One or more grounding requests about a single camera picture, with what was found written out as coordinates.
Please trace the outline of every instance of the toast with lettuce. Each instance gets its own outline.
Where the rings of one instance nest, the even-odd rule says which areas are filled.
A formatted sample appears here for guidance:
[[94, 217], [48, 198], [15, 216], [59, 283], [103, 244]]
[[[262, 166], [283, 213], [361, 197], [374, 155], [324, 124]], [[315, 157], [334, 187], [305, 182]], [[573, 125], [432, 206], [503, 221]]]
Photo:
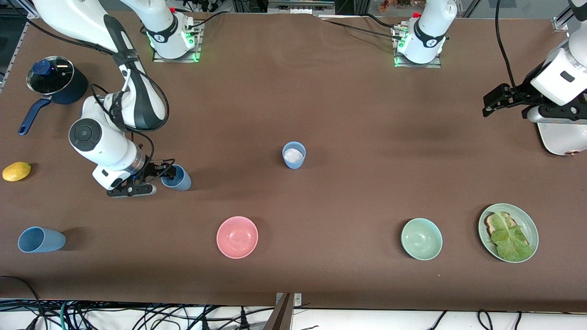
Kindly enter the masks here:
[[509, 213], [495, 212], [485, 219], [491, 241], [495, 244], [497, 255], [507, 261], [524, 261], [534, 250], [530, 247], [522, 228]]

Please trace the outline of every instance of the cup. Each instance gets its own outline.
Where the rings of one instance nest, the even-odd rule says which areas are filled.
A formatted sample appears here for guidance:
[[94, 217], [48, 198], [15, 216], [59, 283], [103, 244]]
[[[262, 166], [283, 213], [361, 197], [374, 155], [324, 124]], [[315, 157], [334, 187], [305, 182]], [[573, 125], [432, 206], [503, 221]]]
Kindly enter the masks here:
[[169, 187], [171, 189], [179, 191], [188, 190], [191, 187], [190, 175], [187, 174], [184, 168], [179, 165], [174, 165], [173, 167], [175, 167], [176, 169], [176, 176], [174, 176], [173, 179], [170, 179], [168, 177], [162, 177], [161, 183], [163, 183], [164, 186]]
[[281, 151], [285, 164], [292, 170], [297, 170], [306, 159], [306, 148], [300, 142], [289, 142]]
[[65, 245], [65, 236], [55, 230], [31, 227], [18, 237], [18, 248], [24, 253], [56, 251]]

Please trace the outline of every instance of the lemon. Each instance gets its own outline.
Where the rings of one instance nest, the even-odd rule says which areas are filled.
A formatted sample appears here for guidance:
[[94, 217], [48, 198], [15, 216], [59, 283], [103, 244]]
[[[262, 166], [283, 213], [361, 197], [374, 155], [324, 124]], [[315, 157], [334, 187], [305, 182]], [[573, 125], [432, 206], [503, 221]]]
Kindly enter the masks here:
[[7, 166], [2, 171], [2, 178], [6, 181], [14, 182], [24, 179], [31, 172], [31, 165], [24, 161], [17, 161], [16, 163]]

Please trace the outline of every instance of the green plate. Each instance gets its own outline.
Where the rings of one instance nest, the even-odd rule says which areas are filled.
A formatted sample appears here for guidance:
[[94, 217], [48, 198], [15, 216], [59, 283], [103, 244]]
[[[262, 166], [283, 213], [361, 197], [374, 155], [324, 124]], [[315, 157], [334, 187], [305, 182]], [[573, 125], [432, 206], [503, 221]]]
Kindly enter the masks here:
[[[495, 212], [509, 213], [512, 219], [514, 219], [515, 222], [521, 227], [522, 233], [524, 233], [524, 236], [526, 236], [526, 240], [528, 240], [528, 243], [530, 244], [530, 247], [533, 250], [532, 254], [527, 259], [524, 259], [522, 261], [507, 261], [501, 258], [499, 255], [497, 255], [497, 249], [495, 247], [495, 244], [491, 241], [491, 237], [489, 236], [489, 232], [487, 231], [487, 226], [485, 225], [485, 219], [491, 213]], [[510, 262], [512, 264], [524, 262], [532, 258], [532, 256], [536, 253], [536, 250], [538, 249], [538, 230], [536, 229], [534, 221], [532, 221], [532, 218], [530, 218], [530, 216], [526, 212], [522, 211], [521, 208], [510, 204], [493, 204], [492, 206], [486, 208], [485, 211], [483, 211], [481, 217], [479, 218], [479, 237], [481, 238], [481, 242], [483, 243], [487, 251], [489, 251], [499, 260]]]

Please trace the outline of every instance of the bowl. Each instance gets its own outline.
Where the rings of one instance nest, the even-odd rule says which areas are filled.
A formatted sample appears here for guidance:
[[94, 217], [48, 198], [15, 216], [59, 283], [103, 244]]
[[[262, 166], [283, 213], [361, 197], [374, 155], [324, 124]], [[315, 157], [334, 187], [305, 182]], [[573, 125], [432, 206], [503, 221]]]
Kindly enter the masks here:
[[250, 255], [257, 246], [258, 239], [257, 227], [245, 217], [226, 219], [216, 233], [218, 249], [231, 259]]
[[418, 260], [432, 260], [442, 249], [442, 235], [436, 225], [424, 218], [408, 221], [402, 230], [402, 246]]
[[[524, 233], [524, 236], [526, 236], [526, 240], [528, 241], [530, 247], [533, 250], [532, 254], [528, 258], [521, 261], [508, 261], [501, 258], [497, 254], [497, 248], [495, 247], [493, 241], [491, 241], [491, 236], [489, 235], [489, 232], [487, 231], [487, 226], [485, 225], [485, 219], [491, 213], [495, 212], [509, 213], [512, 219], [514, 219], [515, 222], [520, 226], [522, 233]], [[510, 204], [493, 204], [486, 208], [485, 211], [483, 211], [483, 213], [481, 213], [481, 217], [479, 218], [479, 237], [481, 238], [481, 242], [483, 243], [487, 251], [489, 251], [495, 258], [498, 258], [501, 261], [510, 262], [512, 264], [524, 262], [532, 258], [532, 256], [536, 253], [536, 250], [538, 249], [538, 230], [536, 229], [534, 221], [532, 221], [532, 218], [530, 218], [530, 216], [526, 212], [522, 211], [521, 208]]]

